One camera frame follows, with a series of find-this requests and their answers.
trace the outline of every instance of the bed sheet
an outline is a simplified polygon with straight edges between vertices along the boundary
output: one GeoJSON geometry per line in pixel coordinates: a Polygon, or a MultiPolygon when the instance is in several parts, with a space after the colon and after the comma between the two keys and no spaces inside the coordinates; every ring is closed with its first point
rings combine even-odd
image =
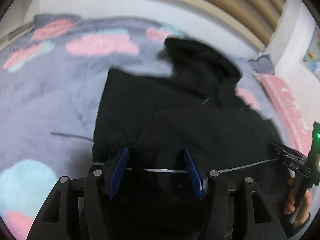
{"type": "MultiPolygon", "coordinates": [[[[0,52],[0,216],[17,240],[26,239],[59,177],[87,175],[109,68],[170,77],[163,45],[169,35],[187,37],[138,18],[37,15],[33,30],[0,52]]],[[[234,62],[244,75],[238,88],[255,90],[247,61],[234,62]]],[[[256,110],[288,142],[265,94],[259,102],[256,110]]]]}

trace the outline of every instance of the pink pillow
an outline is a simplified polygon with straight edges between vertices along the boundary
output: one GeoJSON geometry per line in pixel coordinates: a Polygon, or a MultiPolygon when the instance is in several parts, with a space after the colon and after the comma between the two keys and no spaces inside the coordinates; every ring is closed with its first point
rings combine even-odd
{"type": "Polygon", "coordinates": [[[256,74],[255,76],[281,116],[290,136],[292,148],[308,156],[312,142],[311,130],[299,112],[291,89],[280,77],[268,74],[256,74]]]}

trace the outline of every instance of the hand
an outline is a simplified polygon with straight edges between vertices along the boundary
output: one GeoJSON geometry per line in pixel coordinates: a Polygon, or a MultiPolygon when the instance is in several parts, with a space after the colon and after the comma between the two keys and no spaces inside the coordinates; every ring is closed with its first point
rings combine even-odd
{"type": "MultiPolygon", "coordinates": [[[[289,179],[288,183],[292,188],[290,189],[288,200],[285,203],[283,212],[287,215],[290,215],[295,210],[294,203],[296,201],[296,198],[293,194],[294,178],[289,179]]],[[[298,229],[300,226],[303,225],[304,222],[307,221],[309,217],[309,210],[310,210],[311,204],[312,204],[312,194],[311,194],[311,191],[308,189],[304,195],[304,205],[300,210],[296,220],[292,224],[294,230],[298,229]]]]}

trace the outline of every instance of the metal pivot screw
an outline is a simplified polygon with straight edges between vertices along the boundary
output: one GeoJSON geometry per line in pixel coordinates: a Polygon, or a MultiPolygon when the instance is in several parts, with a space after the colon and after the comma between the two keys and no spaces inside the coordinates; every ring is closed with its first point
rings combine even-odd
{"type": "Polygon", "coordinates": [[[252,183],[253,182],[253,179],[251,178],[251,177],[245,177],[245,182],[247,182],[247,183],[252,183]]]}
{"type": "Polygon", "coordinates": [[[219,175],[219,172],[217,171],[210,171],[209,174],[212,176],[212,177],[217,177],[219,175]]]}
{"type": "Polygon", "coordinates": [[[61,183],[65,183],[65,182],[67,182],[68,181],[68,177],[61,177],[60,179],[59,179],[59,181],[61,182],[61,183]]]}
{"type": "Polygon", "coordinates": [[[96,176],[96,177],[101,176],[102,175],[102,170],[95,170],[93,172],[93,175],[96,176]]]}

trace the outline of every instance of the black jacket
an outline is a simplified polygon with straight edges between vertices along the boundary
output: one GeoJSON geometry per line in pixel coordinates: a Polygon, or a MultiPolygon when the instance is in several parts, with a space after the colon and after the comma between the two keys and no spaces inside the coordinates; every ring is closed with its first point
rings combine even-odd
{"type": "MultiPolygon", "coordinates": [[[[170,79],[109,71],[94,132],[93,162],[104,163],[121,146],[129,148],[128,167],[133,170],[124,175],[115,216],[122,210],[122,224],[134,218],[128,223],[128,228],[134,225],[130,236],[141,226],[145,233],[148,225],[188,232],[193,239],[207,203],[195,197],[188,175],[144,169],[185,170],[185,148],[206,172],[273,160],[276,156],[267,145],[280,138],[271,121],[236,97],[241,76],[227,59],[196,41],[167,39],[165,44],[174,65],[170,79]]],[[[283,164],[271,161],[223,175],[239,182],[252,177],[281,216],[289,178],[283,164]]]]}

